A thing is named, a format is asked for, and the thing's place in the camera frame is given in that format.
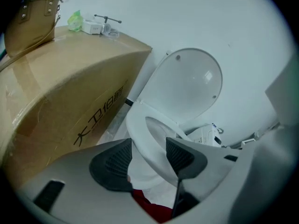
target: green plastic bag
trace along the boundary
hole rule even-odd
[[[73,13],[73,15],[67,20],[69,30],[78,32],[81,29],[83,17],[80,14],[80,10]]]

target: tan handbag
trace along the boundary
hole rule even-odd
[[[54,28],[60,19],[56,13],[62,0],[24,0],[19,12],[4,32],[4,43],[10,59],[0,65],[0,71],[9,64],[54,39]]]

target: white wall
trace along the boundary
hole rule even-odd
[[[223,144],[242,140],[275,119],[264,91],[293,52],[292,36],[269,0],[68,0],[61,20],[77,10],[122,20],[110,24],[153,47],[129,94],[135,100],[167,50],[196,47],[221,66],[223,87],[215,104],[182,125],[214,122]]]

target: metal rod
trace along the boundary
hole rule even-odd
[[[97,15],[97,14],[95,14],[94,16],[95,16],[95,17],[102,17],[102,18],[104,18],[104,19],[105,19],[105,23],[107,23],[108,19],[109,19],[109,20],[116,21],[116,22],[118,22],[118,23],[121,23],[120,20],[115,20],[115,19],[110,18],[110,17],[107,17],[107,16],[100,16],[100,15]]]

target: toilet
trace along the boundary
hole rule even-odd
[[[166,158],[166,137],[190,140],[180,125],[210,108],[221,88],[221,69],[210,54],[180,49],[160,62],[126,116],[139,153],[174,186],[178,178]]]

